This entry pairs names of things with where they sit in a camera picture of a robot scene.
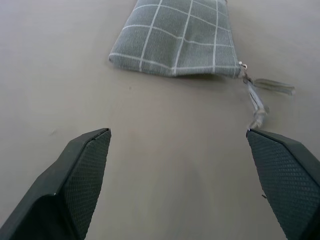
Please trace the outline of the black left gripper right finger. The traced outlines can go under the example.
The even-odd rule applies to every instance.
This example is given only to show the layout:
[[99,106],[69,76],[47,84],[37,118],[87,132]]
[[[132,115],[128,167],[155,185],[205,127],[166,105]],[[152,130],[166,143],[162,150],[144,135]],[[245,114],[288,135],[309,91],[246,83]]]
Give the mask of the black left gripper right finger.
[[320,240],[320,161],[299,141],[249,129],[259,181],[287,240]]

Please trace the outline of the grey checked fabric pouch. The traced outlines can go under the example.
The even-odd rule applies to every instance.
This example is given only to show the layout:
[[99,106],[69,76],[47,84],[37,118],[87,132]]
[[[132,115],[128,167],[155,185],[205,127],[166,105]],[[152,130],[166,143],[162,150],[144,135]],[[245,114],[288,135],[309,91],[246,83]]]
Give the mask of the grey checked fabric pouch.
[[295,92],[292,85],[248,76],[236,54],[227,0],[137,0],[108,58],[118,68],[163,77],[241,79],[254,107],[251,129],[269,112],[258,88]]

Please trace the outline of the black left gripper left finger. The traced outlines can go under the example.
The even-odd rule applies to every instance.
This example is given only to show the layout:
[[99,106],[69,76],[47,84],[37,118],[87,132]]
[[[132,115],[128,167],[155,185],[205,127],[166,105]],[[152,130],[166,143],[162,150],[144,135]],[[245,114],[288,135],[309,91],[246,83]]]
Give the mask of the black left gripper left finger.
[[111,130],[71,140],[0,227],[0,240],[84,240],[101,192]]

